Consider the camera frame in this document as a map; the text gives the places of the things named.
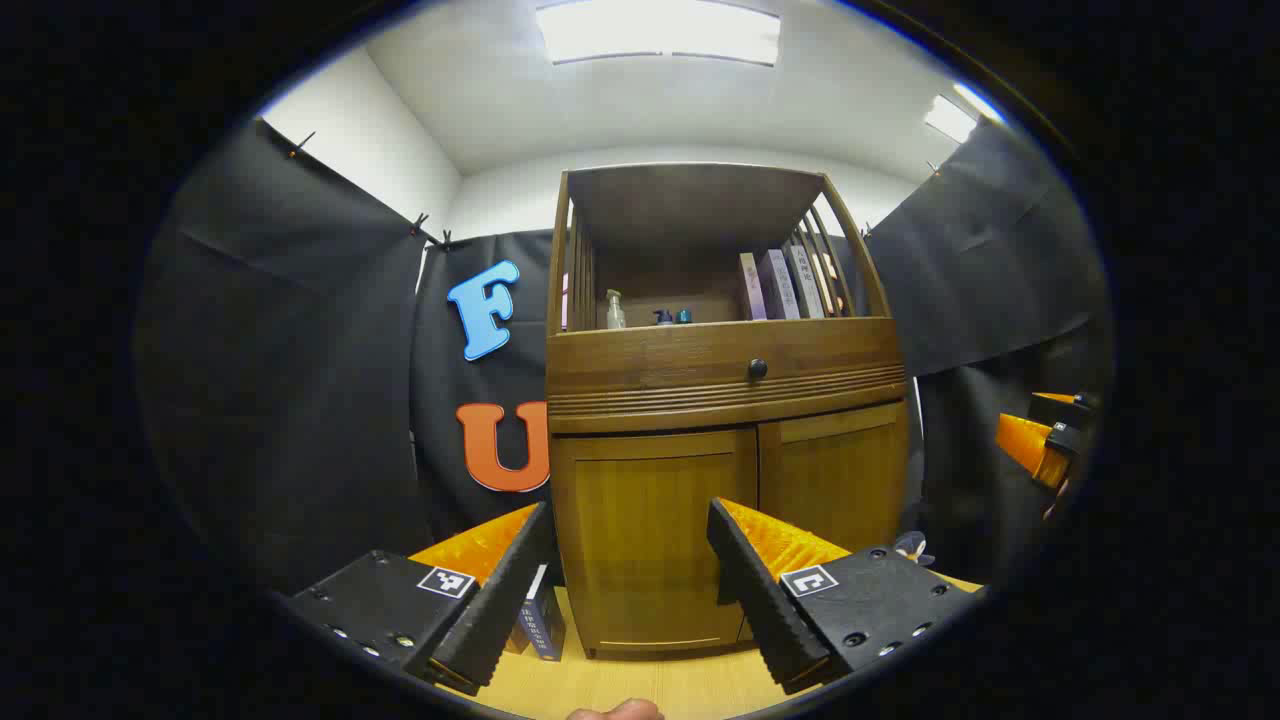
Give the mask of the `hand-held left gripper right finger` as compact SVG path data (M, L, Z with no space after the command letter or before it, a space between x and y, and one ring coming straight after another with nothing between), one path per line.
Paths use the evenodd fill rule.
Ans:
M727 498L710 501L707 539L786 694L886 670L986 600L897 544L847 551Z

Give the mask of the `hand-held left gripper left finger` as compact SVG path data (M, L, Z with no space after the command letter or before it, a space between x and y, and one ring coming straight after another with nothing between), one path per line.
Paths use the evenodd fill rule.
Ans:
M419 680L489 685L554 534L529 505L413 557L372 550L285 600L338 643Z

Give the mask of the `wooden shoe cabinet door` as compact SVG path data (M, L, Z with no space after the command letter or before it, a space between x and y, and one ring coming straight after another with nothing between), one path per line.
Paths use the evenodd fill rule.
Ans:
M550 495L570 607L589 659L721 651L742 610L721 601L714 498L758 497L754 429L557 436Z
M849 551L890 544L905 509L902 401L762 423L758 507Z

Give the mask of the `wooden double-door shoe cabinet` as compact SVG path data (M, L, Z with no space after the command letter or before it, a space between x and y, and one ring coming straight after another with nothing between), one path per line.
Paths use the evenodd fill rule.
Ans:
M895 323L865 237L824 173L708 161L564 172L550 246L545 383L549 337L609 331L607 290L622 293L625 329L655 325L659 309L675 319L689 307L691 324L750 322L739 254L756 260L762 251L791 243L809 254L826 307L822 319L884 316ZM595 436L756 433L762 423ZM557 436L549 423L548 433L550 452Z

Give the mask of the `wooden cabinet drawer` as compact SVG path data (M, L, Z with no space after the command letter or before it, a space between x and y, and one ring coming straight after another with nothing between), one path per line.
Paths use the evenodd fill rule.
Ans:
M748 379L754 357L767 378ZM896 402L906 389L884 316L581 331L547 341L556 436L690 430Z

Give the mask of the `blue book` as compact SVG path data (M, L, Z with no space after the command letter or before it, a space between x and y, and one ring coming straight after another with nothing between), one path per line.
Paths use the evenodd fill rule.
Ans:
M548 662L562 660L566 621L547 564L540 564L534 573L524 596L518 620L540 660Z

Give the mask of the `grey book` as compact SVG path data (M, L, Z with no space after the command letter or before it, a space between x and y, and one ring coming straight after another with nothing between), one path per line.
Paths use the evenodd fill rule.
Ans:
M818 278L812 268L809 254L800 243L791 243L783 249L783 258L787 263L795 299L801 316L806 319L826 318Z

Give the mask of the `black backdrop cloth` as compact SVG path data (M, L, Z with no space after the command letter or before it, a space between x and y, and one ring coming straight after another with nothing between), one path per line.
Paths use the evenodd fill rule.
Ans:
M401 217L288 159L261 119L188 178L154 242L133 357L157 465L195 530L278 592L550 497L476 483L454 416L541 398L540 313L468 369L417 251Z

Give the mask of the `small ceiling light panel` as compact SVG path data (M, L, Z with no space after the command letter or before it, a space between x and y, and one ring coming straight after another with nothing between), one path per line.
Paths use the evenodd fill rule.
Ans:
M956 143L966 142L983 123L1005 126L1000 109L964 83L955 83L951 94L938 94L924 115L924 123Z

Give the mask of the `pink book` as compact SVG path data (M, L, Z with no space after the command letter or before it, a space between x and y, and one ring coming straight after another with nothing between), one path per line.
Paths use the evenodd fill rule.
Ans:
M768 319L765 297L755 258L751 252L739 254L739 279L741 281L744 315L750 322Z

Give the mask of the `large ceiling light panel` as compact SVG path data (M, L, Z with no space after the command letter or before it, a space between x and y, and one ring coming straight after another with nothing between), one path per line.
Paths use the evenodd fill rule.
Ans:
M704 56L772 67L780 15L721 0L568 0L534 12L552 63Z

